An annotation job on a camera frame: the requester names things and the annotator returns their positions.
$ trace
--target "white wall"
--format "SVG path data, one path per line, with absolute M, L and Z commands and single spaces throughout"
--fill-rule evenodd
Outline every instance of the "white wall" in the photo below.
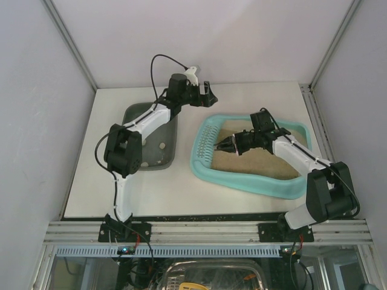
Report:
M 40 1 L 1 1 L 0 39 L 0 288 L 27 289 L 94 94 Z
M 351 170 L 387 266 L 387 1 L 364 1 L 316 88 L 338 159 Z
M 100 88 L 150 86 L 157 53 L 212 83 L 311 81 L 352 0 L 54 0 Z M 157 85 L 180 69 L 160 59 Z

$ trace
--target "teal tray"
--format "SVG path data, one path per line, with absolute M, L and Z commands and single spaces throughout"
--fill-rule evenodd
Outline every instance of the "teal tray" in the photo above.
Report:
M 304 177 L 289 180 L 279 180 L 266 176 L 224 172 L 211 169 L 213 145 L 219 131 L 226 120 L 250 120 L 249 115 L 213 115 L 201 124 L 196 136 L 190 157 L 190 168 L 198 178 L 233 189 L 276 198 L 296 199 L 301 197 L 307 189 Z M 311 150 L 311 139 L 308 128 L 301 123 L 277 120 L 280 127 L 294 130 L 303 135 L 307 146 Z

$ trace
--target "white table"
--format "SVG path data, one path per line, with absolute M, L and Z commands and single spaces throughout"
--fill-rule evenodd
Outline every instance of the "white table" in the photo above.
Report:
M 213 114 L 251 114 L 266 107 L 275 118 L 306 124 L 313 152 L 320 155 L 304 99 L 296 82 L 212 85 L 219 102 L 211 108 L 183 107 L 178 116 L 175 159 L 168 169 L 137 172 L 131 202 L 136 216 L 181 214 L 264 213 L 291 210 L 305 201 L 241 192 L 198 179 L 189 167 L 192 144 L 203 120 Z M 112 176 L 94 160 L 99 139 L 121 124 L 128 106 L 154 101 L 152 88 L 99 89 L 83 142 L 65 218 L 102 217 L 113 205 Z M 106 142 L 101 144 L 103 160 Z

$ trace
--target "gray wall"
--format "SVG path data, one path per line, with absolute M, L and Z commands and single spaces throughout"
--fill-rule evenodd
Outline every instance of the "gray wall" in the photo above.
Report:
M 94 94 L 40 1 L 0 1 L 0 39 L 0 288 L 27 289 Z
M 316 88 L 335 156 L 351 170 L 387 265 L 387 1 L 364 1 Z

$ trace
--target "robotic arm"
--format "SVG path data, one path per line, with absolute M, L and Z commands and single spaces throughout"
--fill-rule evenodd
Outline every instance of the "robotic arm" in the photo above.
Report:
M 242 155 L 252 148 L 264 148 L 294 167 L 307 179 L 306 203 L 280 216 L 280 229 L 296 230 L 342 216 L 359 207 L 348 166 L 316 156 L 280 128 L 266 109 L 250 115 L 253 128 L 233 134 L 215 145 L 215 150 Z
M 197 71 L 198 68 L 192 66 L 182 74 L 173 74 L 163 92 L 166 92 L 165 97 L 159 97 L 148 111 L 134 121 L 111 126 L 103 159 L 110 172 L 118 173 L 115 174 L 114 208 L 109 213 L 112 218 L 124 222 L 132 215 L 130 179 L 142 163 L 142 141 L 162 124 L 171 121 L 182 106 L 208 108 L 218 101 L 209 82 L 204 82 L 204 94 L 200 94 Z

